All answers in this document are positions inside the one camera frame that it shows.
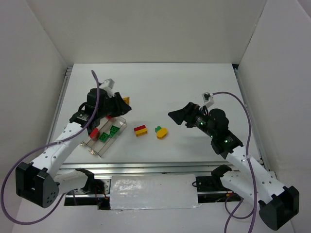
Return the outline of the yellow black striped lego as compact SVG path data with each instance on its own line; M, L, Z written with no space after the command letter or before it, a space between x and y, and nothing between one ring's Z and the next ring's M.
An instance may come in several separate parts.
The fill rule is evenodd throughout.
M124 97L123 100L127 105L130 105L130 97Z

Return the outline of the green sloped lego brick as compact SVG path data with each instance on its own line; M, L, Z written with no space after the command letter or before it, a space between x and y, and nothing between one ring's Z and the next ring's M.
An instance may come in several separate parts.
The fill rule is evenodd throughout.
M119 130L119 127L112 125L110 128L109 137L112 138Z

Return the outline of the red curved lego brick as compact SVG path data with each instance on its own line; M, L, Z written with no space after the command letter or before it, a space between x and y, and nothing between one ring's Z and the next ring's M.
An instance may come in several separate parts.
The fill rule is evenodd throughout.
M100 134L99 129L98 129L98 128L95 128L95 129L91 132L91 134L89 135L89 137L90 137L91 139L95 139L95 138L98 138L98 137L99 137L99 134Z

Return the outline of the yellow oval lego brick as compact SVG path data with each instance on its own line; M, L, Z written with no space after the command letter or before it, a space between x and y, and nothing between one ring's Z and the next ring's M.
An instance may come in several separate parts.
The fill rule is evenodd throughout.
M161 128L158 132L156 132L157 139L163 139L167 136L168 131L166 128Z

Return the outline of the green curved lego brick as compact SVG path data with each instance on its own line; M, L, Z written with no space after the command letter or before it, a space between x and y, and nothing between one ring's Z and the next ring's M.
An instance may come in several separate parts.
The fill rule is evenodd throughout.
M105 142L107 139L109 138L109 134L107 134L107 133L102 133L100 136L99 136L99 140L101 141L101 142Z

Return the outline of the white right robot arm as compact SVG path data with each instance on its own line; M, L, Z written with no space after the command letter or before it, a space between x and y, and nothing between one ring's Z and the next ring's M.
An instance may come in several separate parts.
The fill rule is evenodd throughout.
M286 187L275 179L256 159L246 153L246 147L229 129L229 120L221 109L205 114L200 106L189 102L184 108L168 113L178 125L196 127L211 137L211 146L217 155L235 166L240 174L227 166L216 171L223 187L254 204L261 220L277 231L299 212L299 191Z

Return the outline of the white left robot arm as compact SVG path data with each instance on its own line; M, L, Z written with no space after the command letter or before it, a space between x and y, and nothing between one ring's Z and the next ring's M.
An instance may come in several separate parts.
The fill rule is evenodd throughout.
M120 117L131 111L120 93L109 96L106 90L93 88L87 94L69 123L56 141L30 163L21 162L16 167L16 193L18 196L42 207L49 207L60 194L74 189L95 193L104 189L104 183L84 168L65 175L57 172L78 145L96 129L101 119Z

